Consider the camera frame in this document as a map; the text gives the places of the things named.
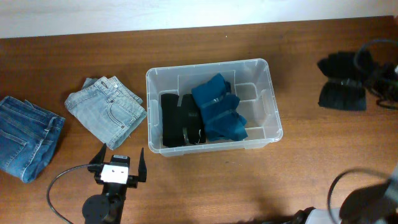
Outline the light blue jeans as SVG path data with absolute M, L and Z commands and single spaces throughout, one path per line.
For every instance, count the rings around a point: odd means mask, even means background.
M 66 109 L 102 143 L 117 149 L 146 118 L 143 100 L 117 77 L 87 78 Z

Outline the dark blue jeans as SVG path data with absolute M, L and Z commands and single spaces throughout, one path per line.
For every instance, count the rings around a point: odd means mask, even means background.
M 52 157 L 65 118 L 11 96 L 1 100 L 1 170 L 34 181 Z

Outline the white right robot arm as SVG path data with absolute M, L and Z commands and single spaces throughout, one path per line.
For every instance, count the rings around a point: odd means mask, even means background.
M 378 106 L 397 109 L 397 67 L 394 64 L 324 58 L 317 66 L 328 78 L 320 92 L 319 106 L 342 111 L 364 111 L 366 92 L 369 92 L 377 97 Z M 343 223 L 396 223 L 397 180 L 373 170 L 356 168 L 340 173 L 329 189 L 327 204 L 331 204 L 337 182 L 353 172 L 379 176 L 386 181 L 350 193 L 340 208 L 339 219 Z

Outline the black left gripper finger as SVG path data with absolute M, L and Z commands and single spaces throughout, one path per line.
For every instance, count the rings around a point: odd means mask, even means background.
M 138 179 L 139 182 L 146 182 L 147 180 L 147 167 L 144 159 L 144 148 L 141 149 L 139 166 L 138 166 Z
M 104 143 L 102 148 L 94 156 L 94 158 L 92 158 L 92 160 L 89 162 L 89 164 L 102 164 L 104 161 L 104 157 L 106 155 L 106 148 L 107 148 L 107 145 L 106 145 L 106 143 Z

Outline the blue garment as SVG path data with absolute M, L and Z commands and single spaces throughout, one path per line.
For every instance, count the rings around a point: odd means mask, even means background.
M 240 99 L 232 93 L 231 83 L 220 73 L 193 88 L 192 95 L 200 109 L 209 141 L 242 141 L 248 137 L 247 120 L 237 112 Z

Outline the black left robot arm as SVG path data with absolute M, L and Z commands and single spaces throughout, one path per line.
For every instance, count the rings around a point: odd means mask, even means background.
M 137 188 L 139 182 L 147 180 L 147 167 L 144 152 L 141 151 L 138 174 L 130 175 L 130 157 L 113 155 L 105 162 L 107 145 L 89 163 L 88 171 L 94 180 L 102 185 L 100 194 L 89 197 L 82 207 L 85 223 L 118 224 L 121 222 L 127 189 Z

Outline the dark grey garment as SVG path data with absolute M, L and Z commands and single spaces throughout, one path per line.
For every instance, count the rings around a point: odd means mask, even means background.
M 342 111 L 366 110 L 366 90 L 363 87 L 367 76 L 354 65 L 355 52 L 339 51 L 317 62 L 317 67 L 327 77 L 318 105 Z

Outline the black garment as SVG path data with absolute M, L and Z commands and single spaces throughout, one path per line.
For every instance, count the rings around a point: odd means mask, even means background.
M 197 145 L 206 142 L 201 112 L 192 94 L 161 96 L 162 137 L 166 147 Z

